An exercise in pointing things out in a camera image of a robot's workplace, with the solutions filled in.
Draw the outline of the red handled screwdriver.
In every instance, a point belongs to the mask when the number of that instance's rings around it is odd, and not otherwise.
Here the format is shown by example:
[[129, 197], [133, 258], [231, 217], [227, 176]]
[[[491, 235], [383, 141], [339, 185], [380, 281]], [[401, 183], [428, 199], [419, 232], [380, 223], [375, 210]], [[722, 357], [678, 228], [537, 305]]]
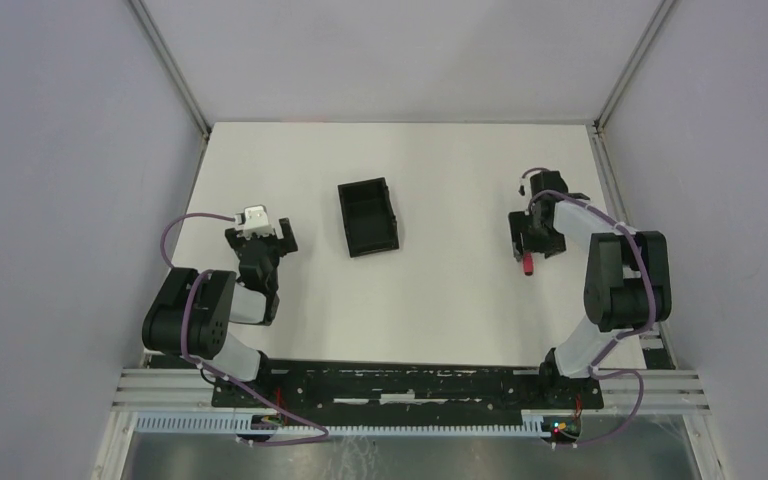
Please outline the red handled screwdriver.
[[522, 270], [526, 276], [532, 276], [535, 271], [533, 255], [529, 251], [525, 251], [522, 255]]

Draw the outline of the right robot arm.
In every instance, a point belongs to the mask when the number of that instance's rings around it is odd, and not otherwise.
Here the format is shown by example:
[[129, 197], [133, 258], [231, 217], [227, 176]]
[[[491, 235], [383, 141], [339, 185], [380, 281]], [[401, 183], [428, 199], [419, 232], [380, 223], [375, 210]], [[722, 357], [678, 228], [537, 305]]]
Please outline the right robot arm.
[[534, 257], [564, 253], [569, 244], [587, 255], [584, 317], [559, 346], [549, 350], [537, 374], [543, 397], [579, 392], [597, 378], [604, 360], [621, 342], [647, 333], [672, 309], [666, 237], [612, 218], [582, 193], [573, 193], [561, 173], [526, 170], [518, 192], [524, 210], [508, 216], [514, 259], [525, 275]]

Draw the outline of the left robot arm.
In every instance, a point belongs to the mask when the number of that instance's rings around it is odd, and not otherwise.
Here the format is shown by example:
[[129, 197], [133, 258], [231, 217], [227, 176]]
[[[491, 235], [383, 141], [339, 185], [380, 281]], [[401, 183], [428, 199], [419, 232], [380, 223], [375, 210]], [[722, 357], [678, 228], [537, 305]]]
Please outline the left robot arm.
[[193, 360], [215, 375], [242, 382], [269, 376], [268, 356], [229, 333], [231, 324], [269, 326], [280, 303], [278, 267], [298, 251], [291, 221], [235, 219], [224, 237], [235, 271], [173, 267], [143, 321], [145, 348]]

